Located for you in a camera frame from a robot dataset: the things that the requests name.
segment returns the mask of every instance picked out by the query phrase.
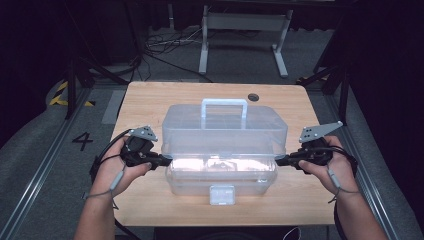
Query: wrist strap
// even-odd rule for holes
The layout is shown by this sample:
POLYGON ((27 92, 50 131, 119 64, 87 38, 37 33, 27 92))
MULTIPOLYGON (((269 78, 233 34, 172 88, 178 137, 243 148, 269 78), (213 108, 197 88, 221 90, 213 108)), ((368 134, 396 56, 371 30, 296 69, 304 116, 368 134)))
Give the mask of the wrist strap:
POLYGON ((334 186, 337 188, 337 192, 334 195, 334 197, 328 202, 328 203, 332 203, 334 201, 337 200, 337 196, 339 195, 340 191, 342 192, 346 192, 346 193, 360 193, 359 191, 348 191, 344 188, 342 188, 342 185, 339 182, 339 179, 337 179, 336 174, 333 172, 333 170, 330 169, 330 167, 327 165, 327 172, 328 175, 330 176, 331 181, 333 182, 334 186))

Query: hand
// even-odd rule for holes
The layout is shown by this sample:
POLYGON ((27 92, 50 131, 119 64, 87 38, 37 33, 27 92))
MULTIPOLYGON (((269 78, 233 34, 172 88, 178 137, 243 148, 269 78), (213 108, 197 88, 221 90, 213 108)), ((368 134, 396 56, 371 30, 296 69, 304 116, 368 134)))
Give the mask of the hand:
MULTIPOLYGON (((342 147, 336 136, 326 136, 325 139, 330 146, 342 147)), ((338 190, 331 181, 328 169, 331 169, 334 172, 343 189, 351 192, 358 191, 358 185, 356 184, 355 177, 353 176, 350 162, 340 153, 333 153, 333 158, 330 162, 328 162, 328 166, 318 166, 304 160, 299 162, 299 166, 303 170, 315 175, 321 181, 322 185, 333 194, 337 194, 338 190)))
MULTIPOLYGON (((122 147, 125 144, 127 137, 119 139, 111 148, 106 152, 103 159, 111 156, 120 154, 122 147)), ((93 183, 90 194, 98 194, 107 191, 110 188, 113 180, 116 178, 119 172, 124 168, 125 163, 121 157, 116 156, 104 161, 97 172, 96 180, 93 183)), ((117 196, 125 191, 128 186, 138 177, 144 176, 152 167, 151 163, 144 163, 134 167, 125 167, 124 175, 121 181, 118 183, 114 191, 113 196, 117 196)))

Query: small round object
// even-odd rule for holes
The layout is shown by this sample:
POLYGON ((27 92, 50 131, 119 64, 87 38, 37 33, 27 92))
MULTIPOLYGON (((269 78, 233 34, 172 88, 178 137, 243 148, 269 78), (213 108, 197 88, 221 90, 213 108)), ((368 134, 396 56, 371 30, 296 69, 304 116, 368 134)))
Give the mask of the small round object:
POLYGON ((252 102, 257 102, 259 101, 259 95, 256 93, 251 93, 247 96, 247 98, 252 101, 252 102))

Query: dark background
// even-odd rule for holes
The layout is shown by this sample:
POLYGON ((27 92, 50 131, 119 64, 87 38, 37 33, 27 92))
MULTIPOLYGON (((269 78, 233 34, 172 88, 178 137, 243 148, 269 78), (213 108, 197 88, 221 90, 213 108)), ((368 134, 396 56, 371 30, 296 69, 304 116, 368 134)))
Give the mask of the dark background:
MULTIPOLYGON (((424 9, 420 1, 358 5, 360 11, 348 14, 337 29, 321 64, 346 60, 371 132, 424 229, 424 9)), ((166 5, 130 7, 142 22, 140 32, 169 26, 166 5)), ((175 29, 199 24, 201 12, 187 14, 199 6, 177 8, 175 29)), ((334 29, 339 17, 297 11, 291 27, 334 29), (308 21, 317 14, 321 21, 308 21)), ((136 55, 124 5, 116 1, 3 0, 0 24, 0 147, 46 109, 46 94, 63 78, 72 56, 113 65, 136 55)))

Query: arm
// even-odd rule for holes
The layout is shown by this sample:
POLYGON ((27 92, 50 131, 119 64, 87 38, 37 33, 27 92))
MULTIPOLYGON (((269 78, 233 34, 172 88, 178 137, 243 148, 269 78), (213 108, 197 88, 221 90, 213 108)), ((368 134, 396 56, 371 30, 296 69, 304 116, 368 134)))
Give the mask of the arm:
MULTIPOLYGON (((337 137, 326 137, 329 145, 342 147, 337 137)), ((299 166, 315 175, 322 185, 331 193, 336 194, 328 175, 328 168, 333 170, 343 189, 337 195, 337 213, 346 237, 352 239, 387 239, 371 209, 359 192, 349 161, 345 156, 334 153, 327 166, 318 166, 310 162, 300 161, 299 166)))
MULTIPOLYGON (((123 146, 124 139, 121 138, 109 149, 103 159, 119 154, 123 146)), ((106 192, 118 173, 122 171, 124 164, 120 157, 114 157, 102 163, 90 195, 106 192)), ((112 199, 125 191, 134 179, 145 175, 150 167, 150 163, 126 167, 122 179, 113 192, 89 197, 81 213, 74 239, 114 239, 115 220, 112 199)))

